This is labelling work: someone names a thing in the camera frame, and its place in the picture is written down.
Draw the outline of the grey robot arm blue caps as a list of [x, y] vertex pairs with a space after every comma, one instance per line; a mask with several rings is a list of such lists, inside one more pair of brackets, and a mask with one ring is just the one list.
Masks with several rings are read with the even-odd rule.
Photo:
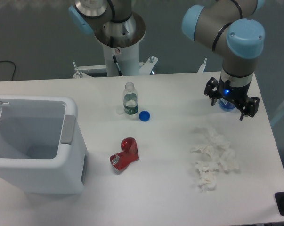
[[[219, 0], [211, 8], [194, 5], [181, 23], [188, 38], [223, 58], [220, 78], [207, 82], [205, 95], [213, 104], [219, 99], [232, 103], [242, 117], [255, 116], [260, 103], [247, 92], [265, 39], [263, 26], [250, 15], [263, 4], [262, 0]], [[94, 34], [102, 45], [108, 76], [142, 73], [139, 44], [146, 26], [130, 0], [77, 0], [68, 12], [83, 33]]]

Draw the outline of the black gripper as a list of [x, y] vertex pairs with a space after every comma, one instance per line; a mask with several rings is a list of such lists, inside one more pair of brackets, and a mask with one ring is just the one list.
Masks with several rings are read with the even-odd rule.
[[211, 77], [206, 83], [204, 94], [211, 100], [211, 106], [214, 106], [218, 99], [221, 98], [233, 103], [241, 112], [239, 120], [244, 117], [253, 118], [259, 108], [260, 99], [258, 97], [248, 97], [248, 89], [251, 80], [243, 81], [243, 86], [232, 86], [230, 80], [219, 79], [219, 82], [214, 77]]

